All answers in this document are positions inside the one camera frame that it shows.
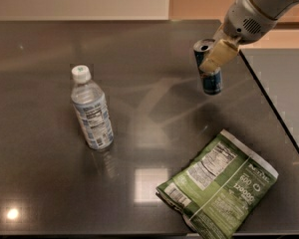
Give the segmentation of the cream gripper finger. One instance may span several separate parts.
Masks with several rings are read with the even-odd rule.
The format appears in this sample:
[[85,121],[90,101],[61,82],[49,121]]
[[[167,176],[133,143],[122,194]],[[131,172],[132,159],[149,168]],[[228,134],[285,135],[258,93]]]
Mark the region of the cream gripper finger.
[[238,46],[232,40],[220,39],[203,59],[199,66],[204,72],[214,72],[231,61],[238,53]]

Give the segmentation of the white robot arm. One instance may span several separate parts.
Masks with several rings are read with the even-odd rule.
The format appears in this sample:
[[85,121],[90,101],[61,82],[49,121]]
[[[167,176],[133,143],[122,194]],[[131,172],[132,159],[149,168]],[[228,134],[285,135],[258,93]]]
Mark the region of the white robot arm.
[[214,72],[231,61],[241,45],[260,40],[299,0],[235,0],[215,32],[214,44],[199,66]]

